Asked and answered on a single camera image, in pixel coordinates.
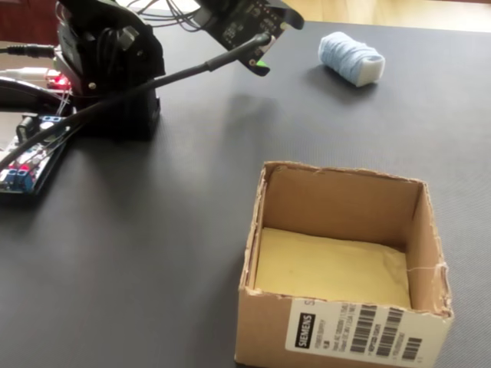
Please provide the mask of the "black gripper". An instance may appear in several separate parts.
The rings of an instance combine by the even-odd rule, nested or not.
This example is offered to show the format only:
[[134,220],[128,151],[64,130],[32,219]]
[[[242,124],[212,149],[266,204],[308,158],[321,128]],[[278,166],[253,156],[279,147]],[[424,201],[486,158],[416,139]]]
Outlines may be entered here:
[[[227,16],[237,5],[237,0],[195,0],[199,6],[193,20],[200,28],[212,24],[217,18]],[[270,67],[262,60],[255,63],[255,74],[265,77],[270,72]]]

